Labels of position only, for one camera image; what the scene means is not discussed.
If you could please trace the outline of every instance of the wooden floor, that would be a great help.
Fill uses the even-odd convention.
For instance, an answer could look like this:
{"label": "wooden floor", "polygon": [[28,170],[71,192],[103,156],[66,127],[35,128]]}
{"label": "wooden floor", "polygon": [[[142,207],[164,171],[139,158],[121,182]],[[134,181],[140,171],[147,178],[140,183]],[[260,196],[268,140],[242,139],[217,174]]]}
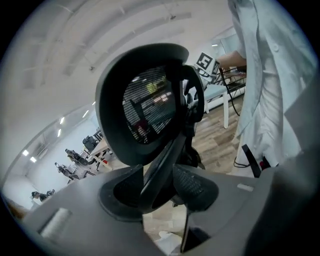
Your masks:
{"label": "wooden floor", "polygon": [[[243,98],[236,98],[234,106],[240,114]],[[229,126],[224,128],[223,105],[211,109],[209,114],[204,114],[201,122],[196,127],[196,134],[192,140],[192,146],[201,156],[205,169],[218,173],[232,171],[239,146],[239,140],[235,138],[239,116],[235,113],[229,102]]]}

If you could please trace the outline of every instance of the sleeve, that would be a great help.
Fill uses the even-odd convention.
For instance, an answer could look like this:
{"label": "sleeve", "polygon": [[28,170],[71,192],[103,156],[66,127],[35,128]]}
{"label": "sleeve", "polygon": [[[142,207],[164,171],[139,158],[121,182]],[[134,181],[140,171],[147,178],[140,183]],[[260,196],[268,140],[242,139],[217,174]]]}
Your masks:
{"label": "sleeve", "polygon": [[232,13],[232,22],[233,22],[234,30],[238,37],[238,46],[236,51],[240,54],[242,58],[246,59],[247,55],[246,55],[245,40],[244,40],[244,35],[242,33],[242,28],[240,24],[239,15],[236,9],[236,4],[232,0],[229,0],[228,5]]}

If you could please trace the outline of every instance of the white shirt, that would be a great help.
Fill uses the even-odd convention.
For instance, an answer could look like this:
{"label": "white shirt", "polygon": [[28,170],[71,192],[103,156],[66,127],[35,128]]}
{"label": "white shirt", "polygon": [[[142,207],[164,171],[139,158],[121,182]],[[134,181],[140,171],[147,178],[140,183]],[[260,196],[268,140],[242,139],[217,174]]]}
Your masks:
{"label": "white shirt", "polygon": [[[245,97],[236,131],[236,136],[239,136],[251,122],[260,102],[264,72],[270,73],[269,80],[274,78],[276,83],[276,80],[280,83],[282,96],[279,99],[284,114],[316,74],[318,61],[299,26],[276,1],[228,0],[228,4],[239,38],[237,51],[247,63]],[[258,43],[259,32],[267,45]],[[265,63],[270,60],[268,56],[261,56],[265,47],[268,47],[273,56],[270,60],[274,62],[270,62],[267,68]],[[282,133],[283,154],[295,156],[300,146],[284,116]]]}

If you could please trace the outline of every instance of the white stool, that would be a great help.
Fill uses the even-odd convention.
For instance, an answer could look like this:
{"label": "white stool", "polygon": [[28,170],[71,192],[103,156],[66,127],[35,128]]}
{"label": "white stool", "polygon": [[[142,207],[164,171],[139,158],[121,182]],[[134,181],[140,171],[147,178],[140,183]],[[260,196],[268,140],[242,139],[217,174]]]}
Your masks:
{"label": "white stool", "polygon": [[225,129],[229,125],[229,104],[228,104],[228,91],[224,85],[208,84],[204,91],[204,110],[209,114],[208,102],[209,100],[222,95],[223,97],[223,126]]}

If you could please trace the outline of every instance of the wooden desk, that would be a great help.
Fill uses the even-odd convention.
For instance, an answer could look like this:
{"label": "wooden desk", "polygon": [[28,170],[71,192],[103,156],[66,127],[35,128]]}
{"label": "wooden desk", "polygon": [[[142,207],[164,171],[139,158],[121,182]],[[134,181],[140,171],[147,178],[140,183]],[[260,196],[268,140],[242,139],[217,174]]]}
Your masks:
{"label": "wooden desk", "polygon": [[[108,168],[110,171],[113,170],[113,168],[110,166],[109,163],[105,163],[104,161],[102,161],[99,157],[97,157],[96,155],[99,153],[102,153],[103,151],[105,151],[106,149],[108,149],[108,144],[105,141],[105,139],[103,138],[98,145],[96,145],[96,147],[94,148],[94,150],[92,150],[92,152],[90,153],[89,156],[92,156],[95,160],[97,160],[100,164],[102,164],[104,167]],[[111,155],[107,152],[104,155],[104,158],[106,161],[109,161],[111,158]]]}

